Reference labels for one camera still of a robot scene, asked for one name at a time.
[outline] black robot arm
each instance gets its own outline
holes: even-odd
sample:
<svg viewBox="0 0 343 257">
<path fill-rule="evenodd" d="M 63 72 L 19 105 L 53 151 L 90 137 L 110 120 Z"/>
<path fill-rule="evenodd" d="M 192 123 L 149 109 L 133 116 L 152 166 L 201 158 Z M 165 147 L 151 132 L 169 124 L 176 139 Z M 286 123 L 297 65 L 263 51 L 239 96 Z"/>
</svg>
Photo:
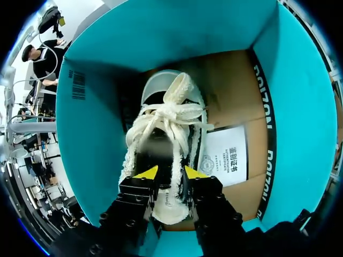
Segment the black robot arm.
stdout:
<svg viewBox="0 0 343 257">
<path fill-rule="evenodd" d="M 155 166 L 134 177 L 126 177 L 112 205 L 100 216 L 100 227 L 86 223 L 64 232 L 52 245 L 52 256 L 149 256 L 162 231 L 162 224 L 151 217 L 159 189 Z M 300 228 L 308 211 L 292 222 L 282 222 L 263 233 L 260 228 L 245 232 L 242 215 L 222 193 L 222 184 L 185 167 L 181 197 L 189 207 L 197 239 L 204 256 L 239 252 L 254 256 L 275 256 L 306 249 L 308 238 Z"/>
</svg>

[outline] cable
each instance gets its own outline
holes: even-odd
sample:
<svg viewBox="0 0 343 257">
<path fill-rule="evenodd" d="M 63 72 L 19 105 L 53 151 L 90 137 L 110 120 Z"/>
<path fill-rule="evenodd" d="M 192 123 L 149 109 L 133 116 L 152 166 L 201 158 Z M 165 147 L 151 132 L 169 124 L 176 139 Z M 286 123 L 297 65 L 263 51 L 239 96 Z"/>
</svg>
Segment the cable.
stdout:
<svg viewBox="0 0 343 257">
<path fill-rule="evenodd" d="M 53 54 L 55 55 L 55 58 L 56 58 L 56 65 L 55 65 L 55 68 L 53 69 L 52 72 L 50 72 L 48 75 L 44 76 L 44 77 L 41 77 L 41 78 L 37 78 L 37 79 L 25 79 L 25 80 L 18 80 L 16 81 L 15 83 L 13 83 L 13 86 L 12 86 L 12 90 L 14 88 L 14 85 L 19 83 L 19 82 L 25 82 L 25 81 L 36 81 L 36 80 L 41 80 L 41 79 L 45 79 L 47 77 L 49 77 L 51 74 L 53 74 L 55 72 L 55 70 L 57 69 L 57 66 L 58 66 L 58 58 L 57 58 L 57 54 L 55 53 L 55 51 L 52 50 L 52 48 L 48 47 L 46 44 L 44 44 L 44 42 L 42 42 L 41 40 L 41 34 L 38 34 L 38 38 L 39 38 L 39 41 L 42 43 L 43 46 L 45 46 L 46 48 L 48 48 L 50 51 L 53 52 Z M 10 98 L 6 99 L 7 101 L 11 100 L 12 99 L 12 95 L 10 96 Z"/>
</svg>

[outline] black cap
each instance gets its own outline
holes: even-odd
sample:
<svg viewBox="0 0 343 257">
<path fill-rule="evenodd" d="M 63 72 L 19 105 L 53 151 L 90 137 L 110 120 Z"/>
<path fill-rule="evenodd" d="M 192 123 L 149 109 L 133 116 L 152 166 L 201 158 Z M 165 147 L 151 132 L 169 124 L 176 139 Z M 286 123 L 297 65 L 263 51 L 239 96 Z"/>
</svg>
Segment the black cap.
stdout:
<svg viewBox="0 0 343 257">
<path fill-rule="evenodd" d="M 23 62 L 28 61 L 28 54 L 30 53 L 32 48 L 33 48 L 33 46 L 31 44 L 29 44 L 27 47 L 25 47 L 25 49 L 23 51 L 23 55 L 21 56 L 21 59 L 23 60 Z"/>
</svg>

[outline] paper card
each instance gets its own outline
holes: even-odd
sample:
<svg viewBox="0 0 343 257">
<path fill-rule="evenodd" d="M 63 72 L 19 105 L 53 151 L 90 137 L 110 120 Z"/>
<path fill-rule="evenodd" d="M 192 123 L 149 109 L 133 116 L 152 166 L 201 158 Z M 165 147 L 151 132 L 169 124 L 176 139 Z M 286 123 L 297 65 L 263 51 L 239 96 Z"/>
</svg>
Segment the paper card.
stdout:
<svg viewBox="0 0 343 257">
<path fill-rule="evenodd" d="M 230 186 L 248 179 L 248 146 L 243 126 L 210 132 L 200 171 L 216 176 L 223 186 Z"/>
</svg>

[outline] barcode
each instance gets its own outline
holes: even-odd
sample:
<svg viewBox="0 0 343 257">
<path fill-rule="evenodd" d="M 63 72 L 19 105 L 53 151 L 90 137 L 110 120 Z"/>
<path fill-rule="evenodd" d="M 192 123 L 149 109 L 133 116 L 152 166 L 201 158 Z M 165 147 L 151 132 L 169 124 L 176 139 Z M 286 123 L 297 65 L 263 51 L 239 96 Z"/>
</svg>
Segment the barcode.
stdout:
<svg viewBox="0 0 343 257">
<path fill-rule="evenodd" d="M 74 72 L 73 77 L 73 91 L 72 98 L 78 100 L 86 99 L 86 90 L 85 90 L 85 75 L 80 72 Z"/>
</svg>

